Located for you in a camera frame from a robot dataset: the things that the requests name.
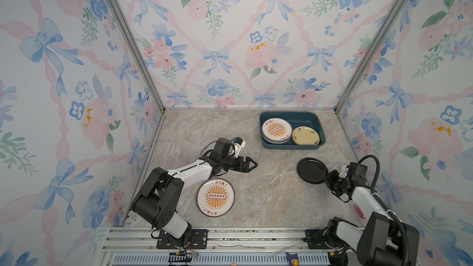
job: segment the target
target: black cable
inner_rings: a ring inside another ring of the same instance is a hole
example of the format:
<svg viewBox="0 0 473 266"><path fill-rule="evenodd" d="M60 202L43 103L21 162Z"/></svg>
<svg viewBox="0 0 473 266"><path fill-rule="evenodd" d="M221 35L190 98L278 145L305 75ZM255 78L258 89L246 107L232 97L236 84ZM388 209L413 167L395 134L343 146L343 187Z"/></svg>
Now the black cable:
<svg viewBox="0 0 473 266"><path fill-rule="evenodd" d="M371 190L371 193L375 193L376 190L375 190L375 185L376 185L376 182L378 181L378 177L379 177L379 170L380 170L380 165L379 165L379 160L376 156L374 155L366 155L365 157L363 157L362 159L360 159L358 161L358 163L362 163L363 161L365 161L365 159L367 158L373 158L376 162L376 171L375 171L375 177L373 178L373 181L371 182L371 186L370 186L370 190Z"/></svg>
<svg viewBox="0 0 473 266"><path fill-rule="evenodd" d="M216 141L213 141L213 142L209 143L207 146L205 146L205 148L202 149L202 151L200 151L199 154L202 155L202 152L204 152L204 150L207 149L207 147L209 147L210 144L213 144L213 143L216 143Z"/></svg>

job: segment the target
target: pikachu figurine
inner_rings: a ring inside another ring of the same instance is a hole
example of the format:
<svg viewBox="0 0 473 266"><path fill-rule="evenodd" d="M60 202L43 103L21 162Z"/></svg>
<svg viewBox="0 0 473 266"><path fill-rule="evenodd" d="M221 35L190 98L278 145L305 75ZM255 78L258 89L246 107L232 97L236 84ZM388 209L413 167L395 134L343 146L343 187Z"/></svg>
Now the pikachu figurine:
<svg viewBox="0 0 473 266"><path fill-rule="evenodd" d="M289 265L299 266L299 257L297 256L297 254L291 255L290 253L286 252L286 258L289 262Z"/></svg>

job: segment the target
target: plate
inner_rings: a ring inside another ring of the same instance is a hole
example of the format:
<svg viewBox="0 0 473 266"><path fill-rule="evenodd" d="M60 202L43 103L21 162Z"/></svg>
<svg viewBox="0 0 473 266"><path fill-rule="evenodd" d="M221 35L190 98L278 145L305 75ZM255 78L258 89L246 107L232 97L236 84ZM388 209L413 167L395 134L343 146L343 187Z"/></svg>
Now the plate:
<svg viewBox="0 0 473 266"><path fill-rule="evenodd" d="M232 208L235 202L235 191L228 181L211 179L199 188L196 200L202 214L219 217Z"/></svg>
<svg viewBox="0 0 473 266"><path fill-rule="evenodd" d="M317 145L320 136L313 128L296 127L292 132L292 140L297 145Z"/></svg>
<svg viewBox="0 0 473 266"><path fill-rule="evenodd" d="M281 118L270 118L263 122L261 131L268 141L275 144L287 142L292 136L291 124Z"/></svg>

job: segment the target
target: floral wallpaper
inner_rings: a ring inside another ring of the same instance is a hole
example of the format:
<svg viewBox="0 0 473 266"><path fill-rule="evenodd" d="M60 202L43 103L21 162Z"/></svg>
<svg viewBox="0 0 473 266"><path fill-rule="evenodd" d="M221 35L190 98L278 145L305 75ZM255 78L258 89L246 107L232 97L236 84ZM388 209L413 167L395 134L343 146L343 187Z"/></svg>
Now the floral wallpaper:
<svg viewBox="0 0 473 266"><path fill-rule="evenodd" d="M473 265L473 0L409 0L339 112L422 265Z"/></svg>
<svg viewBox="0 0 473 266"><path fill-rule="evenodd" d="M0 266L94 265L159 111L104 0L0 9Z"/></svg>
<svg viewBox="0 0 473 266"><path fill-rule="evenodd" d="M393 3L118 1L173 108L332 108Z"/></svg>

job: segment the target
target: mounting plate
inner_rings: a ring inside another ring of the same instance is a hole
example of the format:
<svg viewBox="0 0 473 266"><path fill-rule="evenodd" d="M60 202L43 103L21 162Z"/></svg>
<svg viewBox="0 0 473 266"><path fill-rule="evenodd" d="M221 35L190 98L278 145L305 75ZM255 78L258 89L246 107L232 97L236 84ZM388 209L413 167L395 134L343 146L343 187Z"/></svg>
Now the mounting plate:
<svg viewBox="0 0 473 266"><path fill-rule="evenodd" d="M319 232L320 230L324 230L324 229L306 229L305 237L312 236L316 232ZM327 246L325 243L317 243L316 241L313 241L313 240L309 240L307 242L307 246L309 247L309 249L330 249L330 247Z"/></svg>
<svg viewBox="0 0 473 266"><path fill-rule="evenodd" d="M191 229L191 249L205 249L207 247L207 229ZM164 230L159 231L157 249L182 249L182 245Z"/></svg>

